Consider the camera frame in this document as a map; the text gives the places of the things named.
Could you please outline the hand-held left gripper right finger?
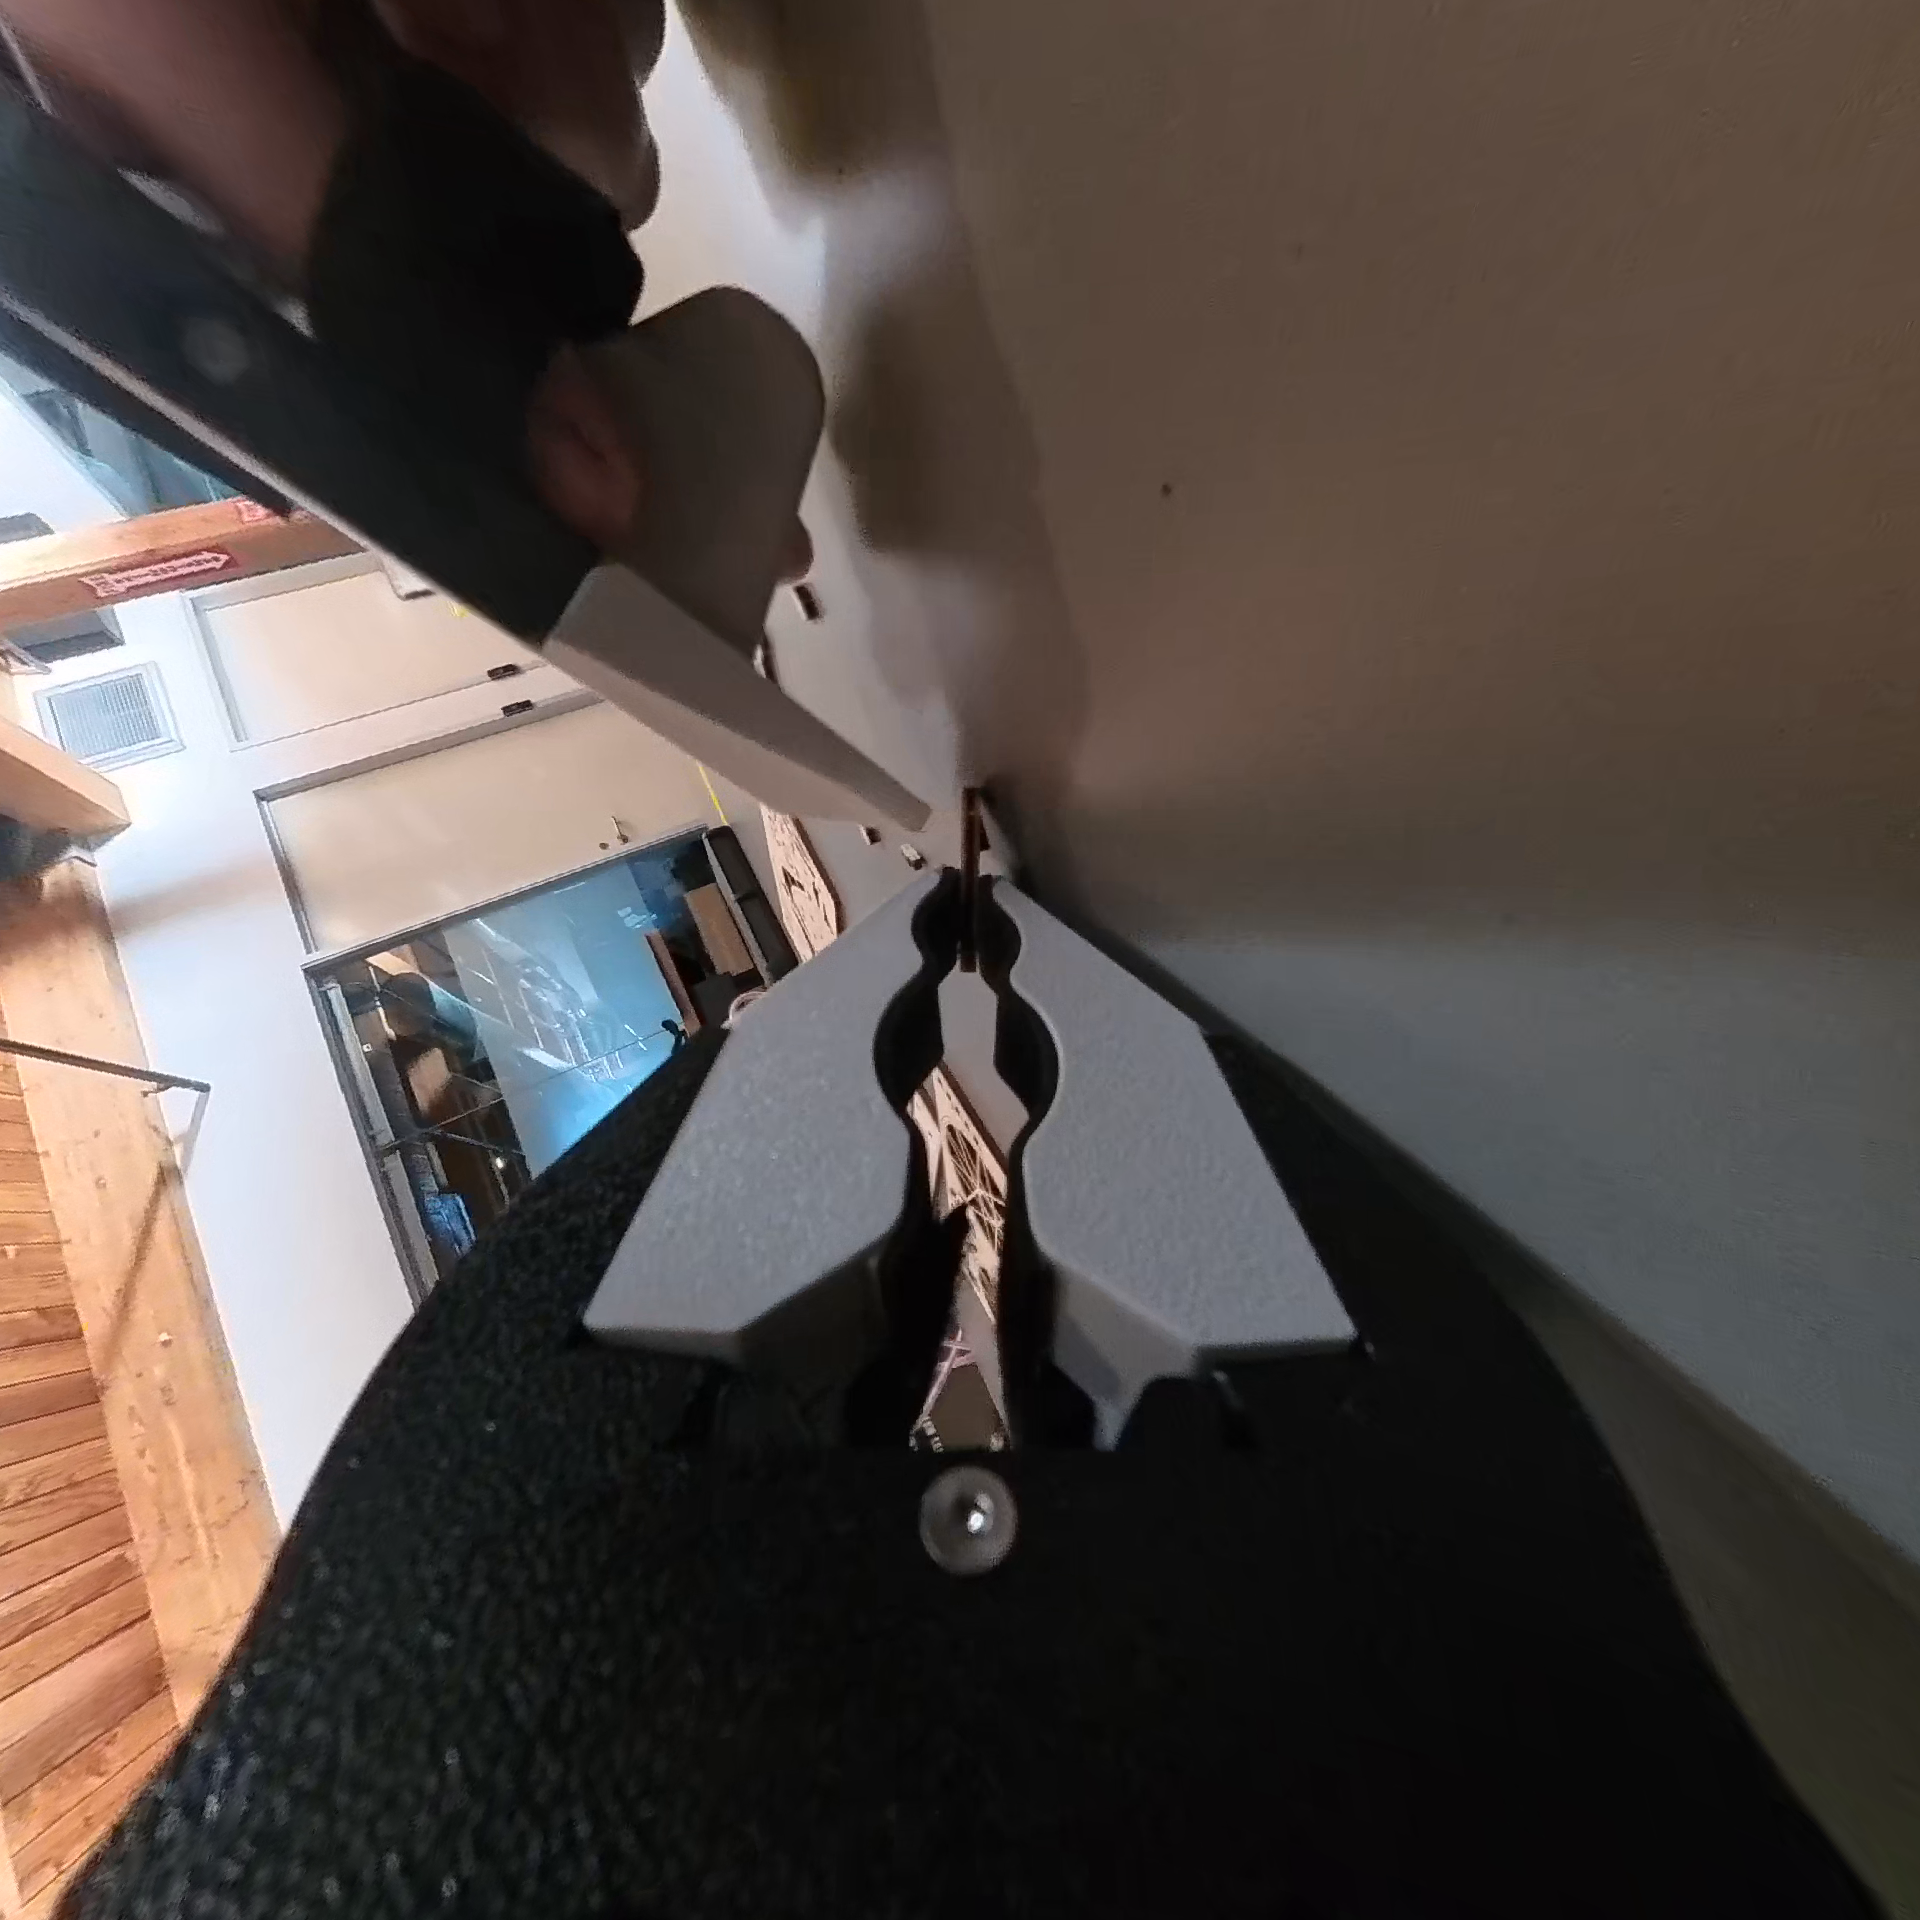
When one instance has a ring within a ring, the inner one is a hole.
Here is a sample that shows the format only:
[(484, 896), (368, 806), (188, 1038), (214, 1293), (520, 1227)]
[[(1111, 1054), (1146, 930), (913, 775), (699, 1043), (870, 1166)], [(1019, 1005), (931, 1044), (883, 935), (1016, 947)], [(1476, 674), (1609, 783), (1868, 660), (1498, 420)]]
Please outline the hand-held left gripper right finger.
[(979, 940), (1024, 1103), (999, 1277), (1016, 1444), (1113, 1450), (1159, 1382), (1351, 1354), (1204, 1029), (1009, 880)]

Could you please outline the red arrow sign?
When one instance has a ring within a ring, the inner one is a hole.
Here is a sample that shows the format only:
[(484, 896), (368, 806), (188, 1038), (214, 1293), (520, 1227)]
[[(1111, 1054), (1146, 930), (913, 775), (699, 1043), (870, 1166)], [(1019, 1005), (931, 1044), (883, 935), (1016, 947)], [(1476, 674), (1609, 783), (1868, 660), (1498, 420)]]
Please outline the red arrow sign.
[(79, 576), (98, 605), (120, 605), (143, 596), (185, 592), (209, 581), (235, 578), (243, 555), (231, 547), (203, 544), (161, 552), (137, 564), (102, 566)]

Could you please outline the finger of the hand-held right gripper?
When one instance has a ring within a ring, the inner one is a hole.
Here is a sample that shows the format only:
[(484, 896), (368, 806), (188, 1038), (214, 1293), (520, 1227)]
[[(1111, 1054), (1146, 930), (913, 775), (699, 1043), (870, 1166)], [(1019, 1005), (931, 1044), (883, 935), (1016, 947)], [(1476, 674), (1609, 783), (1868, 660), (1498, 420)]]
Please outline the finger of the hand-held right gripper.
[(628, 566), (590, 568), (539, 651), (771, 808), (906, 835), (932, 818), (874, 757)]

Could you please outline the arc-pattern wooden parts sheet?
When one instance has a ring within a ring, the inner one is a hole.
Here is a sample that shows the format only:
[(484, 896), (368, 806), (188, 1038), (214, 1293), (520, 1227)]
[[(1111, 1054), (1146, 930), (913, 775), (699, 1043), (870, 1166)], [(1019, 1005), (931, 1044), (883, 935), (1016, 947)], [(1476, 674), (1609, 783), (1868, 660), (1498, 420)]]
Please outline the arc-pattern wooden parts sheet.
[(841, 938), (843, 904), (802, 823), (767, 805), (760, 816), (776, 877), (776, 912), (799, 959), (808, 963)]

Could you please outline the person's right hand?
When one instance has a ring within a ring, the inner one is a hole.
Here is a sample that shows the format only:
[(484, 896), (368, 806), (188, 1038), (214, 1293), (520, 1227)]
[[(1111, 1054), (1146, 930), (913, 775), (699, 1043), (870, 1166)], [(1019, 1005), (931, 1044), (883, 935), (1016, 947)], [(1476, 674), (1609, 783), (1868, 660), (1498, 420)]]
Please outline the person's right hand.
[(624, 228), (654, 214), (642, 87), (665, 45), (664, 3), (375, 3), (375, 15), (600, 190)]

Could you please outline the glass window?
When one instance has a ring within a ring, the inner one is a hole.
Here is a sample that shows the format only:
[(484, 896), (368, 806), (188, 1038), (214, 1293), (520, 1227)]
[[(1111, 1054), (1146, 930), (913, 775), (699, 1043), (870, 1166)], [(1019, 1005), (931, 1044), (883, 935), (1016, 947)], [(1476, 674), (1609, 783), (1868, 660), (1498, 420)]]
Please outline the glass window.
[(747, 846), (713, 823), (308, 968), (412, 1301), (796, 965)]

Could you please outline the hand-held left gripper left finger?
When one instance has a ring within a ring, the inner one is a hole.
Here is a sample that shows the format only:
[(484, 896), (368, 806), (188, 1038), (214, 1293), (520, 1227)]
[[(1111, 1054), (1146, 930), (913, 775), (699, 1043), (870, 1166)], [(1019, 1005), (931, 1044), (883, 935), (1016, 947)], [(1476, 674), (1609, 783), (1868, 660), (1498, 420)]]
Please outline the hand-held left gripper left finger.
[(698, 1359), (827, 1444), (907, 1444), (963, 1214), (907, 1106), (945, 1058), (963, 880), (931, 871), (732, 1021), (583, 1328)]

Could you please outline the white vent grille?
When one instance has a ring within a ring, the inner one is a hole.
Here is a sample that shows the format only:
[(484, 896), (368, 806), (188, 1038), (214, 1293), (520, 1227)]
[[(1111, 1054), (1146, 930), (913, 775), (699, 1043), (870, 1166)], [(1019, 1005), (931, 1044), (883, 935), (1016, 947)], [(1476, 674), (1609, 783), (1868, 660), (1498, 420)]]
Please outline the white vent grille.
[(40, 688), (35, 711), (60, 752), (102, 773), (172, 757), (185, 744), (156, 662)]

